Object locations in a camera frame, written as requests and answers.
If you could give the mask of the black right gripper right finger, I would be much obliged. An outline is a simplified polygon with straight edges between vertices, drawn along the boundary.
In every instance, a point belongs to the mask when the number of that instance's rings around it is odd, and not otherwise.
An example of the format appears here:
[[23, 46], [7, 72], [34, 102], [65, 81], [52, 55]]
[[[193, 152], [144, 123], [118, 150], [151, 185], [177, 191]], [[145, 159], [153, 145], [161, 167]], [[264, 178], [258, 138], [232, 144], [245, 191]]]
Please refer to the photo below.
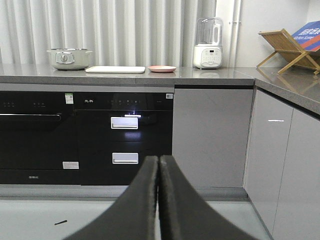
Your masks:
[[158, 207], [163, 240], [253, 240], [212, 209], [171, 155], [159, 158]]

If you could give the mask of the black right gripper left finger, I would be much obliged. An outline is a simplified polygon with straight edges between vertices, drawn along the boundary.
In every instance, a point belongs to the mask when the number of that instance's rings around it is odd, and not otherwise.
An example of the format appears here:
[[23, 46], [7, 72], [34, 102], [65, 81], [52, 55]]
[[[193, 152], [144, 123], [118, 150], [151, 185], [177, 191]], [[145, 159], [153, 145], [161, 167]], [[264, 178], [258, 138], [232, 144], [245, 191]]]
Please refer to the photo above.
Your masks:
[[101, 215], [66, 240], [153, 240], [159, 158], [145, 157], [128, 188]]

